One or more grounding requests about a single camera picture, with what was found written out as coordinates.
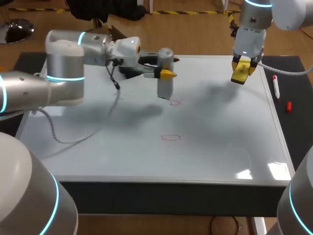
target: gray cylinder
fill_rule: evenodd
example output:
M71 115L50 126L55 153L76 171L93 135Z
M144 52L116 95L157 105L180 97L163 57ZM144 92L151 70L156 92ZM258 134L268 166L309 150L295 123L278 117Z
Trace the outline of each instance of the gray cylinder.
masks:
M48 103L49 86L42 77L24 72L0 74L0 112L31 110Z
M174 53L169 48L162 48L158 52L157 66L174 72ZM157 96L163 99L170 99L173 94L173 79L157 80Z
M74 235L78 214L69 193L17 139L0 133L0 234Z
M256 30L267 29L270 27L273 20L272 8L260 7L257 6L258 4L270 5L270 2L269 0L251 0L243 2L240 14L240 23L244 27Z
M301 27L312 26L313 25L313 1L305 0L306 5L306 15Z
M46 45L58 40L67 40L81 45L84 49L86 65L105 66L110 58L111 38L106 34L95 34L69 30L52 30L46 37Z
M303 159L285 189L277 209L277 221L284 235L313 232L313 148Z
M46 44L47 78L51 81L50 105L75 105L84 97L84 49L58 40Z

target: wooden floor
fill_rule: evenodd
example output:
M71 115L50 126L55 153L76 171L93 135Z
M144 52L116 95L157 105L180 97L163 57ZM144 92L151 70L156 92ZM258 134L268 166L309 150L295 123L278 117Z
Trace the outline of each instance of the wooden floor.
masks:
M154 10L217 10L211 0L155 0ZM15 0L8 7L21 8L66 8L64 0L37 1ZM230 5L231 10L238 10ZM0 67L12 69L22 51L44 51L46 34L52 29L85 31L92 28L91 22L75 19L70 13L11 12L12 18L26 18L35 25L31 39L0 45ZM142 47L158 51L169 47L176 54L231 55L234 39L230 37L228 18L223 15L146 15L138 22L109 18L109 27L114 25L127 36L139 36ZM305 29L313 36L313 28ZM292 32L279 30L275 25L268 29L265 55L299 55L307 69L313 63L313 40L300 29ZM78 235L208 235L207 216L139 216L106 215L80 216ZM238 218L239 235L252 234L248 218ZM267 219L270 228L275 219ZM214 223L214 234L235 234L235 224L229 217L221 217Z

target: black mat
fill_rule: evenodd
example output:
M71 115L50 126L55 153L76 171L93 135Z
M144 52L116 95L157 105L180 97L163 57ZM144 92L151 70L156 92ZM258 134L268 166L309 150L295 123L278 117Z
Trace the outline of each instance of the black mat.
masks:
M22 53L14 70L40 72L45 53ZM286 71L303 71L297 56L265 56L263 63ZM294 168L313 145L313 90L308 77L278 75L280 101L274 96L272 76L266 70L275 108ZM286 102L292 112L285 112ZM15 136L22 117L0 122L0 131ZM209 214L276 216L284 187L235 185L125 184L62 182L79 213Z
M265 65L279 70L302 72L305 69L298 56L265 56ZM313 145L313 89L307 75L287 76L265 70L285 140L296 170ZM280 101L275 98L272 76L278 76ZM286 113L287 101L292 112Z

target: black bag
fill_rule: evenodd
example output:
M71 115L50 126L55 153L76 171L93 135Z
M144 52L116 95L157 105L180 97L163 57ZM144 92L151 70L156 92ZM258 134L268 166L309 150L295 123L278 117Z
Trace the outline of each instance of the black bag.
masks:
M137 21L146 9L137 5L137 0L67 0L67 4L74 17L91 21L99 18L103 23L108 21L109 14Z
M142 5L137 5L137 0L113 0L110 13L128 20L138 21L146 14Z
M80 20L91 21L99 18L108 21L111 0L67 0L72 15Z

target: white cable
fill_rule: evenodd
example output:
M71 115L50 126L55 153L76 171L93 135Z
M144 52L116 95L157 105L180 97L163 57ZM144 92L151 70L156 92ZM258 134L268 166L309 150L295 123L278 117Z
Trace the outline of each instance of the white cable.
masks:
M117 106L117 103L119 101L119 98L120 98L120 94L121 94L121 90L117 90L117 93L116 93L116 96L115 96L115 100L112 104L112 106L110 107L110 110L108 112L108 116L107 118L109 118L112 114L112 112L114 111L114 109L116 108ZM55 128L54 128L54 124L53 124L53 121L52 121L52 118L51 116L43 109L37 109L36 111L38 112L41 112L45 115L45 117L48 119L49 123L50 123L50 127L51 127L51 132L52 132L52 136L53 138L55 139L56 142L58 143L62 143L62 144L75 144L75 143L80 143L80 142L83 142L87 139L89 139L91 136L97 134L99 131L101 131L104 126L101 126L99 128L97 128L96 130L94 130L93 132L91 132L90 134L86 135L85 137L81 137L75 141L61 141L57 136L56 136L56 133L55 133Z
M267 70L270 70L270 71L273 71L273 72L276 72L276 73L281 73L281 74L284 74L284 75L290 75L290 76L301 76L301 75L306 75L310 72L313 71L313 65L306 71L304 72L287 72L287 71L282 71L282 70L277 70L277 69L274 69L270 66L267 66L267 65L264 65L264 64L261 64L259 63L259 66L267 69Z

